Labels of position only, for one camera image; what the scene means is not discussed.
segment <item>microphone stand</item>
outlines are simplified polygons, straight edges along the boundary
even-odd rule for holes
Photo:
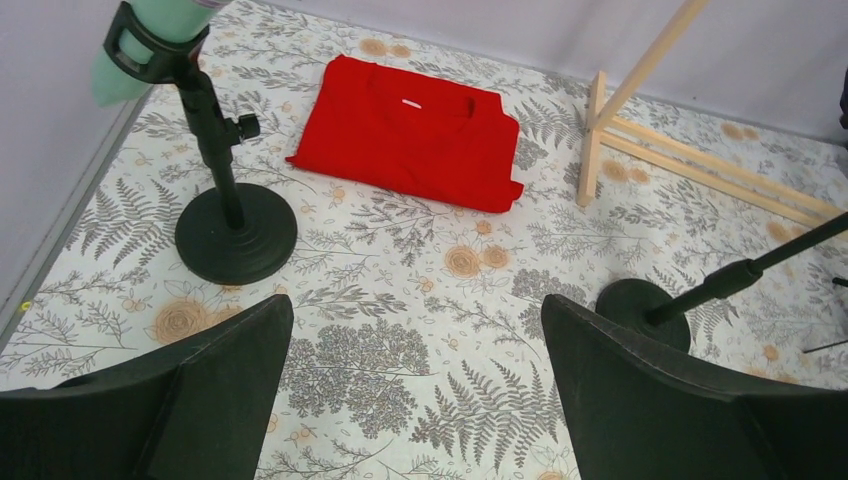
[[[149,62],[139,64],[121,51],[125,32],[153,52]],[[208,34],[207,26],[188,42],[164,41],[138,20],[128,3],[121,2],[103,47],[127,75],[179,89],[189,130],[197,137],[215,188],[183,210],[174,243],[183,263],[200,278],[245,285],[267,278],[288,261],[297,240],[297,221],[291,206],[273,191],[235,181],[231,147],[258,136],[259,120],[253,114],[238,121],[224,118],[211,79],[197,65]]]
[[[848,213],[825,222],[765,255],[726,265],[703,283],[675,298],[641,279],[619,280],[601,292],[595,306],[599,315],[668,346],[689,351],[691,333],[685,313],[704,303],[727,298],[754,285],[763,272],[825,240],[848,230]]]

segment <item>round stand base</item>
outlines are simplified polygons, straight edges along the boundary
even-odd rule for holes
[[[246,285],[271,276],[288,261],[297,240],[294,212],[279,195],[239,183],[245,225],[232,230],[214,188],[186,206],[174,235],[183,263],[219,285]]]
[[[689,323],[679,315],[659,326],[648,323],[645,313],[672,297],[662,288],[635,278],[618,280],[601,292],[595,313],[628,330],[633,330],[683,352],[689,352]]]

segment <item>black rod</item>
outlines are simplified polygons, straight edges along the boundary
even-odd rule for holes
[[[646,312],[645,318],[649,324],[658,326],[710,300],[727,298],[741,292],[756,283],[767,268],[798,255],[845,230],[848,230],[848,212],[786,242],[756,260],[739,260],[716,270],[708,275],[701,285]]]
[[[844,344],[846,344],[846,343],[848,343],[848,339],[840,340],[840,341],[838,341],[838,342],[834,342],[834,343],[829,343],[829,344],[827,344],[827,345],[822,345],[821,347],[811,348],[811,349],[809,349],[809,350],[802,350],[802,352],[803,352],[803,353],[813,353],[813,352],[818,352],[819,350],[824,350],[824,349],[827,349],[827,348],[838,347],[839,345],[844,345]]]
[[[773,267],[787,258],[794,257],[808,248],[815,247],[845,230],[848,230],[848,213],[843,213],[766,253],[754,260],[752,268],[765,271],[767,268]]]
[[[197,137],[203,163],[212,170],[227,226],[239,230],[244,227],[244,209],[231,166],[231,147],[241,142],[239,128],[232,120],[224,118],[212,80],[200,71],[196,63],[188,65],[176,77],[175,83],[180,91],[189,130]]]

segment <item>stand knob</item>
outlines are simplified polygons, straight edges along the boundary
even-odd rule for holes
[[[240,116],[236,126],[242,140],[259,136],[259,119],[252,113]]]

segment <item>wooden frame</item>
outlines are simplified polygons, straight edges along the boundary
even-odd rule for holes
[[[827,202],[704,153],[617,115],[618,110],[633,96],[639,85],[645,81],[708,2],[709,0],[686,0],[606,102],[604,101],[606,97],[606,74],[598,72],[589,91],[587,132],[581,155],[582,165],[577,187],[577,204],[586,207],[595,198],[599,168],[598,155],[601,145],[606,145],[810,228],[817,227],[840,215],[842,210]],[[694,164],[705,167],[705,170],[644,147],[620,134],[634,137],[654,147],[667,150]],[[759,191],[773,194],[775,197],[763,195],[758,191],[711,173],[709,170],[733,177],[742,183],[757,188]],[[791,201],[796,206],[787,205],[782,201]]]

